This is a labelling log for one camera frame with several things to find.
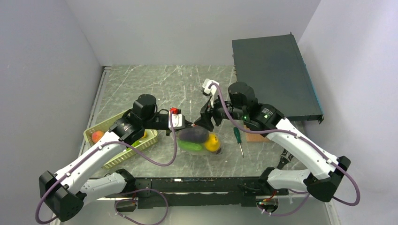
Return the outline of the dark purple toy eggplant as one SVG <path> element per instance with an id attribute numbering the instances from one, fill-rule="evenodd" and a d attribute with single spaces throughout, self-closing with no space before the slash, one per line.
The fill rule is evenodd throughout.
<path id="1" fill-rule="evenodd" d="M 192 143 L 204 143 L 208 139 L 209 131 L 200 126 L 182 129 L 178 132 L 179 140 Z"/>

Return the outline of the clear zip top bag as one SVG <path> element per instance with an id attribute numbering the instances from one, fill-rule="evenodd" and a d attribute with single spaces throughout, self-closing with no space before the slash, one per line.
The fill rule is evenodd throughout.
<path id="1" fill-rule="evenodd" d="M 222 151 L 219 137 L 200 126 L 179 130 L 176 137 L 179 149 L 192 155 L 217 155 Z"/>

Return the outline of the green toy cucumber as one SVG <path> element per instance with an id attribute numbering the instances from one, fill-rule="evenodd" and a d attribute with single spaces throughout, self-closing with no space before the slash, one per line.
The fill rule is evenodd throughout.
<path id="1" fill-rule="evenodd" d="M 203 149 L 202 145 L 199 143 L 188 142 L 183 140 L 177 140 L 177 145 L 181 150 L 184 151 L 197 152 L 197 151 L 202 151 Z"/>

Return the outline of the yellow toy fruit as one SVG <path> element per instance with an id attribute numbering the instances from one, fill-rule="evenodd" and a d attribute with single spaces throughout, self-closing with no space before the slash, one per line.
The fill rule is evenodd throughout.
<path id="1" fill-rule="evenodd" d="M 206 150 L 210 152 L 217 152 L 221 147 L 221 142 L 214 133 L 208 135 L 208 139 L 203 143 Z"/>

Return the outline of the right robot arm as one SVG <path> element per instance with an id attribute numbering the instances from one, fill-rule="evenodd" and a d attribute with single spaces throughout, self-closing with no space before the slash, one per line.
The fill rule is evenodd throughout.
<path id="1" fill-rule="evenodd" d="M 347 170 L 351 161 L 348 157 L 337 157 L 319 147 L 274 106 L 259 103 L 253 88 L 246 83 L 230 85 L 228 101 L 214 80 L 206 79 L 202 92 L 209 100 L 201 108 L 196 125 L 213 130 L 223 120 L 230 120 L 242 132 L 261 135 L 277 143 L 305 165 L 304 170 L 295 171 L 267 168 L 258 183 L 263 194 L 269 195 L 277 189 L 294 189 L 329 202 L 335 198 L 342 179 L 349 178 Z"/>

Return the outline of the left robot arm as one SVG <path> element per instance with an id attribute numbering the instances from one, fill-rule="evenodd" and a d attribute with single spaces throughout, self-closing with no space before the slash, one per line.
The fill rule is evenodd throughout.
<path id="1" fill-rule="evenodd" d="M 192 122 L 177 108 L 161 114 L 153 95 L 143 94 L 126 110 L 92 146 L 73 162 L 55 173 L 45 171 L 39 177 L 40 200 L 35 209 L 38 224 L 51 223 L 55 219 L 67 221 L 85 205 L 110 194 L 120 193 L 128 197 L 134 193 L 135 178 L 126 170 L 119 170 L 98 180 L 91 176 L 106 162 L 126 149 L 131 149 L 148 162 L 158 166 L 169 166 L 150 159 L 133 147 L 133 143 L 144 136 L 145 130 L 165 130 L 173 136 L 176 131 L 191 128 Z"/>

